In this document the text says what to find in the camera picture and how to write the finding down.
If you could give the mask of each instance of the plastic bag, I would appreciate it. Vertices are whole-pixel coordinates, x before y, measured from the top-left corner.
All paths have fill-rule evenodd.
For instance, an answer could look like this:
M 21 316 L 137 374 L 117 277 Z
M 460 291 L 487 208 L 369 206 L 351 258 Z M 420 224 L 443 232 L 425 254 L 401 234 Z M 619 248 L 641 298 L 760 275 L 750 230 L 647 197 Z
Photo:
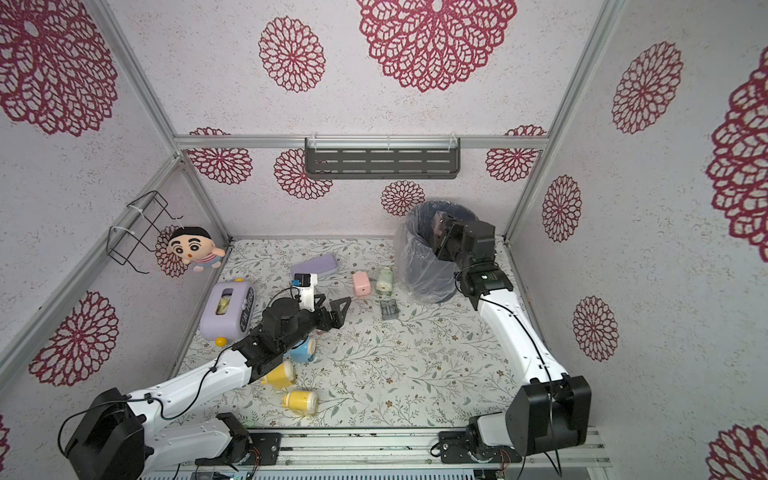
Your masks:
M 456 293 L 453 273 L 458 267 L 437 260 L 432 252 L 432 219 L 438 212 L 477 220 L 470 209 L 443 201 L 428 201 L 408 212 L 395 233 L 395 278 L 409 298 L 419 303 L 442 303 Z

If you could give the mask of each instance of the purple toaster toy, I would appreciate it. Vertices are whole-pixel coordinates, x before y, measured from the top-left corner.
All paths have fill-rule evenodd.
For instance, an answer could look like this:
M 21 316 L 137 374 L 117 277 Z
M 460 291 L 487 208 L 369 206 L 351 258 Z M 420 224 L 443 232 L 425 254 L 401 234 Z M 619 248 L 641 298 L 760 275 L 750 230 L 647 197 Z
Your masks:
M 256 294 L 241 278 L 214 285 L 200 318 L 200 334 L 206 340 L 241 340 L 248 334 L 250 312 Z

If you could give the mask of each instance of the small container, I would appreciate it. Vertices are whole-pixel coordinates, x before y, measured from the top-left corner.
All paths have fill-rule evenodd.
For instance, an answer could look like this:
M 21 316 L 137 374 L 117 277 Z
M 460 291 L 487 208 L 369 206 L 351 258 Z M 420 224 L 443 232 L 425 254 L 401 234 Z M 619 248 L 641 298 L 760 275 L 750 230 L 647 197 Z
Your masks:
M 309 338 L 294 346 L 291 350 L 288 351 L 288 354 L 294 362 L 309 363 L 315 359 L 316 347 L 316 340 Z
M 395 274 L 388 266 L 384 266 L 379 271 L 379 278 L 376 281 L 376 291 L 385 295 L 392 295 L 392 289 L 395 286 Z
M 291 409 L 300 415 L 314 415 L 317 413 L 319 401 L 315 392 L 294 390 L 283 397 L 283 408 Z
M 371 294 L 371 280 L 366 272 L 356 272 L 352 275 L 352 285 L 355 287 L 355 295 L 366 296 Z
M 261 378 L 262 385 L 271 385 L 276 389 L 286 389 L 296 380 L 296 370 L 290 360 L 278 365 L 273 371 Z

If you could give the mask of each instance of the pink pencil sharpener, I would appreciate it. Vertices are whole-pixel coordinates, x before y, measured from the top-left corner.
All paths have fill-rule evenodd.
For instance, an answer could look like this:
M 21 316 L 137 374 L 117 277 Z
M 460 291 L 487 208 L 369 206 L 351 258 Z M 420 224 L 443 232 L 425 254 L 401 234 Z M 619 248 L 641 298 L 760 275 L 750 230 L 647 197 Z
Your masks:
M 371 294 L 371 280 L 368 280 L 368 273 L 366 272 L 353 273 L 352 285 L 355 287 L 355 295 L 357 296 Z

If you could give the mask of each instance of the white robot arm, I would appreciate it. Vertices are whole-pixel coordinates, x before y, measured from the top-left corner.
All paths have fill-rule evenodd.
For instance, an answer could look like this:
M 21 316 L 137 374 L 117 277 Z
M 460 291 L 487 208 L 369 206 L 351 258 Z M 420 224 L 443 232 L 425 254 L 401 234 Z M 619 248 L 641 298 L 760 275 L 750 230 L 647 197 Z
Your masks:
M 498 455 L 500 445 L 532 455 L 583 444 L 589 385 L 583 377 L 569 376 L 536 334 L 511 282 L 495 263 L 494 230 L 479 220 L 464 222 L 444 214 L 433 224 L 435 255 L 457 263 L 458 291 L 493 330 L 518 382 L 507 410 L 470 419 L 460 443 L 479 461 Z M 316 277 L 297 275 L 296 280 L 297 298 L 276 300 L 264 310 L 262 322 L 216 360 L 128 395 L 117 389 L 99 395 L 62 449 L 78 477 L 132 480 L 192 459 L 231 465 L 244 458 L 250 436 L 231 413 L 194 425 L 170 423 L 228 390 L 260 379 L 315 328 L 344 324 L 350 298 L 331 302 L 329 311 L 323 307 L 325 296 L 314 295 Z
M 309 278 L 298 277 L 301 289 L 310 286 Z M 300 298 L 306 305 L 306 295 Z M 190 460 L 232 465 L 245 458 L 250 436 L 231 413 L 194 425 L 169 425 L 204 402 L 265 376 L 315 329 L 343 326 L 349 297 L 330 302 L 330 310 L 323 306 L 324 295 L 313 299 L 312 311 L 300 308 L 299 298 L 275 300 L 245 338 L 203 366 L 127 395 L 111 389 L 96 397 L 81 412 L 84 417 L 67 446 L 59 446 L 80 480 L 133 480 Z
M 496 335 L 518 382 L 506 412 L 480 415 L 467 425 L 461 444 L 472 457 L 495 458 L 499 446 L 532 455 L 586 441 L 591 390 L 554 359 L 521 308 L 506 274 L 495 262 L 495 228 L 444 213 L 432 222 L 432 250 L 458 266 L 458 291 L 470 299 Z

